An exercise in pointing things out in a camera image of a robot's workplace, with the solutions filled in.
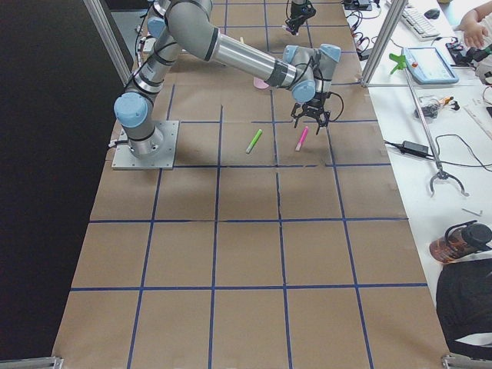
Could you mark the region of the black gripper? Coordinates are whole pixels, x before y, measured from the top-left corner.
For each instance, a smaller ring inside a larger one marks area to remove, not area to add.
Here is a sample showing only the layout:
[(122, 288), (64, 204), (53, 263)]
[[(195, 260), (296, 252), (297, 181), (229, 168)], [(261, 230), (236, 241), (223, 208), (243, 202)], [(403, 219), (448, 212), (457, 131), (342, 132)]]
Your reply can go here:
[(288, 31), (292, 35), (298, 35), (303, 23), (316, 14), (316, 9), (309, 0), (291, 1), (288, 10)]
[(330, 92), (316, 92), (310, 101), (303, 104), (296, 102), (291, 110), (294, 127), (296, 128), (298, 126), (301, 118), (308, 116), (316, 120), (316, 135), (318, 135), (320, 130), (326, 128), (330, 122), (331, 112), (324, 109), (324, 103), (330, 96)]

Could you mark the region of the person hand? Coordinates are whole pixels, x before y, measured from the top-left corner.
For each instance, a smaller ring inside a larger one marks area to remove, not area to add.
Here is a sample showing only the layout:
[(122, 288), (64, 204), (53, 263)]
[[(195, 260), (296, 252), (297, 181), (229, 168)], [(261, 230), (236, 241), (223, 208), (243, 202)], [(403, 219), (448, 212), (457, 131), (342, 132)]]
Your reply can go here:
[(491, 3), (480, 5), (468, 11), (457, 26), (464, 33), (464, 43), (468, 47), (482, 48), (488, 30), (480, 22), (491, 13)]

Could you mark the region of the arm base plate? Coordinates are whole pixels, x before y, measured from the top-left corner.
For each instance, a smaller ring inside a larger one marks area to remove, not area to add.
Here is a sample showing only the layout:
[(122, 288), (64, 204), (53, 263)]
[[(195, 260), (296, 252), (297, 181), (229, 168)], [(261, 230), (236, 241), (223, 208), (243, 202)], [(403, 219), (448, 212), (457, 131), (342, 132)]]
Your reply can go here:
[(144, 141), (129, 140), (121, 129), (111, 167), (114, 170), (172, 170), (180, 121), (153, 121), (153, 135)]

